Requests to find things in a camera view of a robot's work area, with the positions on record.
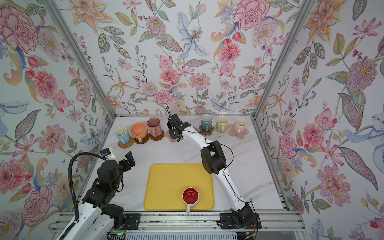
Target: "blue mug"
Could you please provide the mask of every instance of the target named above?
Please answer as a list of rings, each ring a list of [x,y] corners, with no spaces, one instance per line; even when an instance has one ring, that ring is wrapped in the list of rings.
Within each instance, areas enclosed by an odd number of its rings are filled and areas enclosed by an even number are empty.
[[[204,114],[201,116],[201,127],[204,131],[208,131],[212,125],[212,116]]]
[[[126,144],[131,140],[131,135],[126,127],[118,127],[115,129],[115,135],[121,143]]]

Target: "metal grille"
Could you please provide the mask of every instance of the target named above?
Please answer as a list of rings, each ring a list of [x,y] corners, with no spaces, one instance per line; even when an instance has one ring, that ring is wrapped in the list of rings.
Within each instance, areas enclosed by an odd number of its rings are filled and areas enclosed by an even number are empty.
[[[150,232],[126,233],[126,240],[237,240],[236,233],[232,232]]]

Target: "wooden coaster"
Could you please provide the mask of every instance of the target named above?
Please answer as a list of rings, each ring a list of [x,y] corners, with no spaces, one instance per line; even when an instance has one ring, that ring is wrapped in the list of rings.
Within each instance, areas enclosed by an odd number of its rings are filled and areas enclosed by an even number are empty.
[[[131,146],[133,145],[133,142],[134,142],[133,139],[134,139],[134,138],[131,137],[130,141],[129,141],[128,143],[126,143],[126,144],[123,144],[122,142],[119,141],[118,145],[119,145],[119,147],[121,147],[121,148],[129,148],[129,147],[131,147]]]
[[[215,127],[211,125],[211,127],[208,129],[208,131],[206,131],[206,130],[204,130],[203,127],[200,125],[200,126],[199,126],[199,129],[200,129],[200,132],[203,132],[203,133],[200,133],[201,135],[204,135],[204,133],[205,133],[207,136],[210,136],[210,135],[212,135],[212,133],[214,132]]]
[[[160,136],[158,136],[158,137],[154,137],[154,136],[152,136],[152,135],[149,135],[149,137],[150,137],[153,141],[161,140],[161,139],[163,139],[163,137],[164,137],[164,131],[161,130],[161,134],[160,134]]]
[[[149,140],[149,134],[147,134],[145,136],[145,138],[143,138],[142,142],[139,142],[139,140],[137,138],[135,138],[135,143],[137,143],[137,144],[144,144],[144,143],[148,142],[148,140]]]

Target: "yellow tray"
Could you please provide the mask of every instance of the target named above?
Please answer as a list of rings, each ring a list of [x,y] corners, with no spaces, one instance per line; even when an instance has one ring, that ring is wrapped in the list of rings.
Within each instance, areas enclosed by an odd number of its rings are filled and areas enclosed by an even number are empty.
[[[194,187],[199,202],[193,210],[210,210],[215,205],[212,176],[201,163],[153,164],[149,171],[144,208],[151,211],[185,211],[183,191]]]

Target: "green mug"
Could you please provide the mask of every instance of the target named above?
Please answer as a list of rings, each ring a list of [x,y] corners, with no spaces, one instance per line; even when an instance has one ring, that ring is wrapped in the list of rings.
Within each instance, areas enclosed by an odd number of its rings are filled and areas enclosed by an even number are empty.
[[[217,122],[216,122],[216,131],[223,133],[226,132],[228,129],[228,117],[224,115],[220,115],[217,117]]]

